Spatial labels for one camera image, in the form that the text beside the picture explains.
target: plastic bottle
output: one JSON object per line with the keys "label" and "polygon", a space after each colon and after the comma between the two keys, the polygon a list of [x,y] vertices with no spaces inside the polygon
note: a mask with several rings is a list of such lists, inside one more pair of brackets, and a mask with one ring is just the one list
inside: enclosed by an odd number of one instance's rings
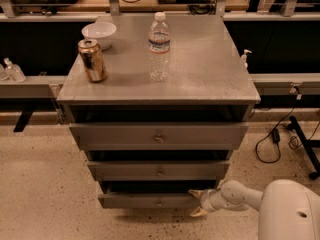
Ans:
{"label": "plastic bottle", "polygon": [[150,77],[155,81],[167,79],[170,61],[170,29],[164,12],[157,12],[148,33]]}
{"label": "plastic bottle", "polygon": [[8,78],[8,74],[4,70],[3,66],[0,64],[0,80],[5,80],[7,78]]}
{"label": "plastic bottle", "polygon": [[26,76],[23,74],[21,68],[17,64],[13,64],[9,58],[4,59],[4,63],[6,63],[6,73],[9,78],[15,82],[23,82],[26,80]]}

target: cabinet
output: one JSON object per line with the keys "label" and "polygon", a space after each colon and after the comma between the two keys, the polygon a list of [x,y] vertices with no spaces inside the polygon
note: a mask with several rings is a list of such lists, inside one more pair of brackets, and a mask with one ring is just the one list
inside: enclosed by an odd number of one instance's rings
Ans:
{"label": "cabinet", "polygon": [[108,78],[89,83],[78,57],[58,96],[88,157],[104,208],[197,206],[246,133],[259,95],[218,16],[168,15],[170,75],[148,74],[152,15],[105,16],[117,33],[103,51]]}

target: gold can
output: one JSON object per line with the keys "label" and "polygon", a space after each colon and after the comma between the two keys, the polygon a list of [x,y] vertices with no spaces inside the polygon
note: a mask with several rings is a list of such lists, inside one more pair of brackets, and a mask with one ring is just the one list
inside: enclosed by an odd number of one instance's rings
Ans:
{"label": "gold can", "polygon": [[85,72],[90,82],[100,82],[107,77],[100,45],[95,39],[84,39],[78,43]]}

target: floor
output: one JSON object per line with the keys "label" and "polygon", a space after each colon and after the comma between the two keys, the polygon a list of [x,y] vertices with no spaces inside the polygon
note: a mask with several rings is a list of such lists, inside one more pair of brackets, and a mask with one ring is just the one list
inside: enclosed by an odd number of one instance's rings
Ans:
{"label": "floor", "polygon": [[[296,109],[293,114],[307,138],[316,128],[319,109]],[[312,165],[302,147],[288,145],[293,132],[279,125],[281,159],[259,161],[256,143],[290,110],[256,109],[248,133],[231,158],[226,179],[263,190],[276,179],[291,179],[320,195],[320,179],[308,178]],[[99,188],[86,167],[86,157],[71,137],[68,125],[55,115],[35,114],[21,133],[13,133],[19,114],[0,114],[0,239],[258,239],[258,212],[218,211],[191,218],[190,210],[102,209]],[[313,139],[320,139],[320,129]],[[263,159],[275,159],[270,138],[261,142]]]}

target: soap dispenser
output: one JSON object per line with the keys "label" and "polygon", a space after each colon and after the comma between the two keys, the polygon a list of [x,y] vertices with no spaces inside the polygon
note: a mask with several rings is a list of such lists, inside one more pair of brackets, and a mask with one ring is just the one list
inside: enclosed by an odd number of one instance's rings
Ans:
{"label": "soap dispenser", "polygon": [[17,64],[13,64],[9,58],[5,58],[4,63],[7,65],[6,72],[12,81],[23,82],[26,80],[26,76]]}
{"label": "soap dispenser", "polygon": [[8,74],[4,70],[3,66],[0,64],[0,80],[6,80],[7,78],[8,78]]}

